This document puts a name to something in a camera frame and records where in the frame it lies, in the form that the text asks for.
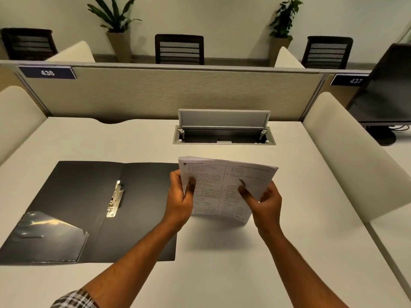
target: black office chair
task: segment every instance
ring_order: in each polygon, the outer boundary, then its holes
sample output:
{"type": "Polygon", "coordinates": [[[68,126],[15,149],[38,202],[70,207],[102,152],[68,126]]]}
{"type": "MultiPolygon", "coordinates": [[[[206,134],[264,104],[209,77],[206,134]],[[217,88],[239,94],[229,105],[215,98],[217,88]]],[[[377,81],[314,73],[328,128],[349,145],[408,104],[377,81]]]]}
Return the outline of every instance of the black office chair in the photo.
{"type": "Polygon", "coordinates": [[[309,36],[301,63],[305,68],[345,69],[352,46],[352,38],[309,36]]]}
{"type": "Polygon", "coordinates": [[[31,28],[3,28],[1,37],[12,60],[46,60],[56,55],[52,31],[31,28]]]}
{"type": "Polygon", "coordinates": [[[204,37],[157,34],[155,62],[156,64],[204,65],[204,37]]]}

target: office desk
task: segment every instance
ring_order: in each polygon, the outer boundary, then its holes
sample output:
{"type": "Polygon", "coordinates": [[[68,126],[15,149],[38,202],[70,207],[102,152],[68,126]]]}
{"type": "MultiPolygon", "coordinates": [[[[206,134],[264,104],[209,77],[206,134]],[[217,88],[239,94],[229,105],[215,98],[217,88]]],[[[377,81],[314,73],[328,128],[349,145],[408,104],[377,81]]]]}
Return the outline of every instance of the office desk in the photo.
{"type": "MultiPolygon", "coordinates": [[[[173,145],[175,125],[48,118],[0,167],[1,243],[59,160],[177,162],[194,155],[276,165],[281,225],[320,277],[351,307],[411,307],[300,122],[269,122],[277,144],[265,147],[173,145]]],[[[107,267],[0,267],[1,306],[47,307],[107,267]]],[[[156,264],[133,307],[292,306],[252,218],[239,227],[192,217],[178,234],[176,260],[156,264]]]]}
{"type": "MultiPolygon", "coordinates": [[[[411,130],[396,135],[397,142],[385,149],[411,176],[411,130]]],[[[411,204],[377,218],[370,224],[406,280],[406,290],[411,297],[411,204]]]]}

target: printed document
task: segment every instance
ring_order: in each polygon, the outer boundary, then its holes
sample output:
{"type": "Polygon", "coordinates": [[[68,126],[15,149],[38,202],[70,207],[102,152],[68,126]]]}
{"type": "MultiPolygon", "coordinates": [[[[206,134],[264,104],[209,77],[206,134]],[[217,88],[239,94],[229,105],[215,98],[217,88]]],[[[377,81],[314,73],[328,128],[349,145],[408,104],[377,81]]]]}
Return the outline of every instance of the printed document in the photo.
{"type": "Polygon", "coordinates": [[[193,215],[222,215],[244,223],[248,222],[251,209],[238,187],[243,185],[259,200],[278,170],[273,166],[191,156],[179,157],[178,165],[184,192],[190,177],[197,181],[193,215]]]}

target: black monitor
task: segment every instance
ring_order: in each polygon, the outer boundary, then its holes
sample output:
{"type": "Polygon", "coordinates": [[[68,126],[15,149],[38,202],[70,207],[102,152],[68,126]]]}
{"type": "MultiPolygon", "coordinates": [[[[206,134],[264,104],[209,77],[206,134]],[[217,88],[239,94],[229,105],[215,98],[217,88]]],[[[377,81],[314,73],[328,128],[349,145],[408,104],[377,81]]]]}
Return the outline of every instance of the black monitor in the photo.
{"type": "Polygon", "coordinates": [[[411,125],[411,45],[393,44],[347,107],[382,146],[395,140],[390,126],[411,125]]]}

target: blue label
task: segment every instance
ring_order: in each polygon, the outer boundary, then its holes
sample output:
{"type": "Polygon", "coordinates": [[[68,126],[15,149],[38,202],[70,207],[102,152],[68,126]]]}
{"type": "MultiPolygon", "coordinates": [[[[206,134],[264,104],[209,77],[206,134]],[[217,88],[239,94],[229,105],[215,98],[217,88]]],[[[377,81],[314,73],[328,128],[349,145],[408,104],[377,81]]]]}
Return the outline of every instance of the blue label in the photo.
{"type": "Polygon", "coordinates": [[[331,85],[339,86],[361,86],[366,81],[367,74],[337,74],[332,80],[331,85]]]}
{"type": "Polygon", "coordinates": [[[71,67],[18,66],[26,77],[42,79],[77,79],[71,67]]]}

